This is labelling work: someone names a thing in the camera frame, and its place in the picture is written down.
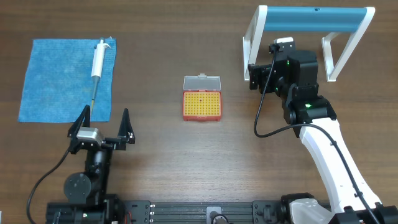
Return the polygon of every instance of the open lid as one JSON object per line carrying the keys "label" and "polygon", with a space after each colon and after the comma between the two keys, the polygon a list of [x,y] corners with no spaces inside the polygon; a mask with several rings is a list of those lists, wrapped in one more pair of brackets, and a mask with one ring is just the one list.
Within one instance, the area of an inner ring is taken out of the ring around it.
{"label": "open lid", "polygon": [[198,76],[185,76],[183,89],[221,91],[221,78],[206,76],[204,73]]}

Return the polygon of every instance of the pipette tip box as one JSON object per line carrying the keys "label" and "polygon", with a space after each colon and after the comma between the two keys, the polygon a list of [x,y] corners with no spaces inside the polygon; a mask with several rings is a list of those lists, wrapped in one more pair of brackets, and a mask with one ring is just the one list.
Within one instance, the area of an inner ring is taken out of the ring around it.
{"label": "pipette tip box", "polygon": [[223,112],[219,76],[185,76],[182,114],[184,121],[219,121]]}

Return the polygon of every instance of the wooden table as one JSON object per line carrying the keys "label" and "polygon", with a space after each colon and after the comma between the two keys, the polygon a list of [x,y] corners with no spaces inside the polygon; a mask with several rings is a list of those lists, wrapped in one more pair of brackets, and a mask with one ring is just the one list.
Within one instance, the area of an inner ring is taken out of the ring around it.
{"label": "wooden table", "polygon": [[[292,35],[298,49],[316,51],[320,94],[335,109],[352,157],[386,205],[398,204],[398,2],[397,1],[26,1],[0,2],[0,210],[3,223],[27,223],[33,185],[63,155],[70,124],[18,123],[32,39],[112,36],[114,68],[111,121],[94,123],[116,136],[129,108],[137,143],[117,151],[109,193],[153,202],[251,202],[283,194],[327,194],[306,148],[286,131],[267,139],[252,127],[260,94],[243,81],[242,36],[259,4],[374,6],[376,15],[336,83],[327,83],[321,37],[267,33],[258,63],[269,63],[267,45]],[[342,52],[348,36],[333,43]],[[220,122],[182,119],[185,75],[219,75]],[[280,99],[267,95],[261,133],[285,125]],[[63,183],[84,169],[85,152],[69,155],[37,189],[33,218],[42,223],[47,202],[65,201]]]}

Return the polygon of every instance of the blue bar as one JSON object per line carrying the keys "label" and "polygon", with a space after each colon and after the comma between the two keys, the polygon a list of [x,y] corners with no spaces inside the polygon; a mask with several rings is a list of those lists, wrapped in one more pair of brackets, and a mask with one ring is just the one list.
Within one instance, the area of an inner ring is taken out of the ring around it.
{"label": "blue bar", "polygon": [[366,8],[269,6],[264,31],[356,32]]}

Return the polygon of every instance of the blue mat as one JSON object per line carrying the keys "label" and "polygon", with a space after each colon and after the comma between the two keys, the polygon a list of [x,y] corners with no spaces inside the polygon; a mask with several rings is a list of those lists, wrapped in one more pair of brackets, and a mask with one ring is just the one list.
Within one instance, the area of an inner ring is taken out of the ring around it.
{"label": "blue mat", "polygon": [[[94,46],[88,39],[38,39],[33,41],[18,121],[73,122],[85,105],[91,105]],[[105,39],[102,77],[91,121],[109,121],[116,39]]]}

